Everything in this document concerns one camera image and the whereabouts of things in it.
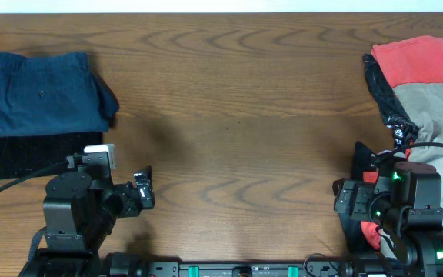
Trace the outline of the navy blue denim shorts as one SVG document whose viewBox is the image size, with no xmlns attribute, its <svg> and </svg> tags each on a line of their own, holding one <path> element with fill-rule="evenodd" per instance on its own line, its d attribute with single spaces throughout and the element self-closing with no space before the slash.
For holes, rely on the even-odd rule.
<svg viewBox="0 0 443 277">
<path fill-rule="evenodd" d="M 107 132 L 118 110 L 84 52 L 0 53 L 0 138 Z"/>
</svg>

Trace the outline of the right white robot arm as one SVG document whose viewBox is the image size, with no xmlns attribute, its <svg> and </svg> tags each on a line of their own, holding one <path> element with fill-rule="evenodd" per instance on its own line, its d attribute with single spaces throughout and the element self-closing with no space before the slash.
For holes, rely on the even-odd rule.
<svg viewBox="0 0 443 277">
<path fill-rule="evenodd" d="M 393 259 L 349 259 L 341 276 L 443 276 L 441 176 L 419 162 L 383 165 L 375 183 L 339 179 L 333 183 L 334 210 L 373 222 L 387 234 Z"/>
</svg>

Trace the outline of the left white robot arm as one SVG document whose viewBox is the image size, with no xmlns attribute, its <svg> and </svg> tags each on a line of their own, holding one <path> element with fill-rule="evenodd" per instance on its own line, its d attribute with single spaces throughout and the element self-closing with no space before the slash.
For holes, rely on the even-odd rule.
<svg viewBox="0 0 443 277">
<path fill-rule="evenodd" d="M 33 237 L 22 276 L 139 276 L 148 265 L 137 255 L 99 249 L 119 218 L 132 218 L 153 209 L 151 166 L 134 173 L 134 180 L 112 181 L 107 152 L 72 155 L 68 172 L 51 179 L 43 202 L 45 227 Z"/>
</svg>

